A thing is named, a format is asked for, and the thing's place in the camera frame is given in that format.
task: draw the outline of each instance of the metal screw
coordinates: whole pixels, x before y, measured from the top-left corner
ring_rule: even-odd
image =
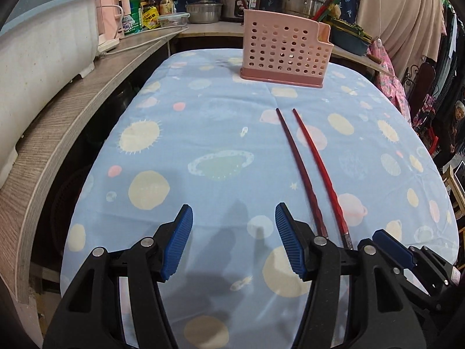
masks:
[[[98,247],[98,248],[96,248],[96,249],[94,249],[94,250],[92,251],[92,254],[93,254],[95,257],[100,257],[100,256],[102,256],[104,253],[105,253],[105,250],[104,250],[103,248],[101,248],[101,247]]]
[[[373,245],[366,245],[363,250],[366,254],[373,255],[376,253],[376,248]]]
[[[140,241],[141,246],[151,247],[153,245],[153,239],[151,237],[145,237]]]
[[[317,236],[313,239],[313,242],[316,244],[316,245],[319,245],[320,247],[326,245],[326,243],[328,242],[328,240],[326,240],[324,237],[322,236]]]

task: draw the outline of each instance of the power cord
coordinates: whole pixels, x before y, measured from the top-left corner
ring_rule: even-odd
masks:
[[[156,30],[163,30],[163,29],[173,29],[173,27],[175,28],[182,28],[182,30],[179,30],[178,32],[174,33],[174,35],[178,35],[182,32],[185,32],[188,27],[185,26],[185,25],[180,25],[180,26],[170,26],[170,27],[159,27],[158,29],[152,29],[152,30],[149,30],[149,31],[141,31],[141,32],[138,32],[138,33],[135,33],[133,35],[137,35],[137,34],[142,34],[142,33],[146,33],[146,32],[150,32],[150,31],[156,31]],[[119,54],[119,53],[122,53],[124,51],[129,51],[129,50],[134,50],[135,48],[139,48],[139,47],[142,47],[142,46],[145,46],[146,44],[149,44],[149,43],[153,43],[153,42],[157,42],[163,38],[166,38],[166,37],[169,37],[173,35],[173,33],[169,33],[169,34],[165,34],[165,35],[162,35],[161,37],[157,37],[157,38],[154,38],[154,39],[151,39],[151,40],[148,40],[144,43],[139,43],[135,46],[131,46],[131,47],[127,47],[127,48],[123,48],[122,50],[117,50],[117,51],[111,51],[111,52],[101,52],[98,57],[99,58],[105,58],[107,56],[110,56],[110,55],[116,55],[116,54]]]
[[[124,16],[124,10],[122,7],[120,7],[119,5],[102,5],[102,6],[98,6],[99,8],[119,8],[120,11],[121,11],[121,18],[119,19],[119,27],[116,28],[116,33],[115,33],[115,36],[113,37],[113,39],[116,38],[116,36],[118,35],[118,31],[119,31],[119,28],[121,27],[121,29],[123,29],[123,16]]]

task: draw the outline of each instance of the pink plastic basket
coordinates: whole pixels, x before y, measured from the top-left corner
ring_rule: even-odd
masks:
[[[307,18],[245,10],[241,77],[322,88],[333,48],[330,30]]]

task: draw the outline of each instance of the label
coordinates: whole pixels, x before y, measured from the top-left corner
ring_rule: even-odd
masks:
[[[140,31],[140,9],[124,16],[122,19],[124,35],[134,34]]]
[[[157,8],[152,7],[147,10],[142,16],[144,26],[147,27],[147,29],[154,29],[155,27],[158,27],[158,16],[159,14]]]
[[[163,16],[164,14],[172,14],[172,13],[173,13],[172,3],[160,4],[160,15],[161,16]]]
[[[455,286],[458,286],[460,283],[460,272],[455,266],[452,267],[452,274],[450,275],[450,280],[454,282]]]
[[[257,0],[248,0],[249,9],[255,9],[257,7]]]

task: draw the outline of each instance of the blue tablecloth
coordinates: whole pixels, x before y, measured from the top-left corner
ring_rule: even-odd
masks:
[[[312,228],[305,191],[275,108],[283,112],[341,245],[322,179],[291,112],[319,149],[356,245],[387,229],[450,262],[458,234],[431,157],[384,95],[329,64],[322,89],[240,78],[241,50],[196,50],[166,60],[113,128],[82,189],[64,253],[64,293],[90,251],[129,248],[172,221],[184,203],[194,226],[178,271],[160,292],[181,349],[289,348],[309,284],[290,268],[274,225],[285,202]],[[122,313],[136,345],[127,290]],[[340,342],[347,283],[341,285]]]

